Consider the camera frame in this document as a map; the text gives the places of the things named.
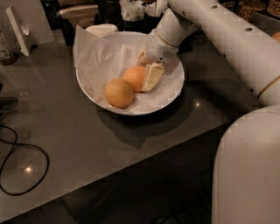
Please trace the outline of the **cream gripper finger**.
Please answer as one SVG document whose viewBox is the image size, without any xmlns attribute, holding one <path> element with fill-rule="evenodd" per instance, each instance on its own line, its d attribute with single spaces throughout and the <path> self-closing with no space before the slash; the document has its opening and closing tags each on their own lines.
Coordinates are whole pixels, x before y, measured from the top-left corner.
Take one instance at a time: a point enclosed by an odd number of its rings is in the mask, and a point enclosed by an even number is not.
<svg viewBox="0 0 280 224">
<path fill-rule="evenodd" d="M 162 63 L 147 64 L 141 91 L 150 92 L 158 84 L 164 73 L 165 67 Z"/>
<path fill-rule="evenodd" d="M 146 49 L 143 48 L 136 59 L 136 65 L 145 67 L 147 64 L 151 64 L 153 62 L 146 53 Z"/>
</svg>

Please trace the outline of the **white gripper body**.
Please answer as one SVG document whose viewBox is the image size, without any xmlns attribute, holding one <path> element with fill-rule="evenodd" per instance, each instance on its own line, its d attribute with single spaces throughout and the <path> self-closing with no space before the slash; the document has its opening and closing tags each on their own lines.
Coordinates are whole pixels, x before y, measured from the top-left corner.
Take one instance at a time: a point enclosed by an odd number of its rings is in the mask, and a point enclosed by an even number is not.
<svg viewBox="0 0 280 224">
<path fill-rule="evenodd" d="M 149 60 L 168 63 L 177 55 L 178 48 L 167 44 L 155 30 L 147 37 L 145 53 Z"/>
</svg>

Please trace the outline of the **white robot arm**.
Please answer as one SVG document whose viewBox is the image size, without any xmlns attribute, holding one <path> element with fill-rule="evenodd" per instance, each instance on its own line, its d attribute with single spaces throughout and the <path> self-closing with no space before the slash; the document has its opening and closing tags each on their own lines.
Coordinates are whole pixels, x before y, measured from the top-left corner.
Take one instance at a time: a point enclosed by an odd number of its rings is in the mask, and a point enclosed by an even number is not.
<svg viewBox="0 0 280 224">
<path fill-rule="evenodd" d="M 236 120 L 213 168 L 212 224 L 280 224 L 280 43 L 217 0 L 168 0 L 138 61 L 168 62 L 200 28 L 262 108 Z"/>
</svg>

